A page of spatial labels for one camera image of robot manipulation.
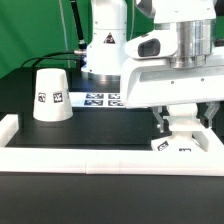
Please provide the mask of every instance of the green wall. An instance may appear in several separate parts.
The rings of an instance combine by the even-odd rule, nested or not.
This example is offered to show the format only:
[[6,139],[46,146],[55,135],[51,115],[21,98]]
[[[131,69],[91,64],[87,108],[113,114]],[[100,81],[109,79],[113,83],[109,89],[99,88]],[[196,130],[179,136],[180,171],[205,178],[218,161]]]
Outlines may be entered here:
[[[128,4],[128,31],[132,19],[131,3]],[[77,35],[70,0],[62,0],[68,36],[68,48],[77,48]],[[87,43],[92,38],[90,0],[77,0],[83,32]],[[152,30],[152,20],[135,12],[133,37]],[[217,20],[217,37],[224,37],[224,18]],[[18,68],[25,60],[48,53],[66,50],[59,0],[1,0],[0,2],[0,77]],[[66,62],[45,61],[40,66],[67,66]]]

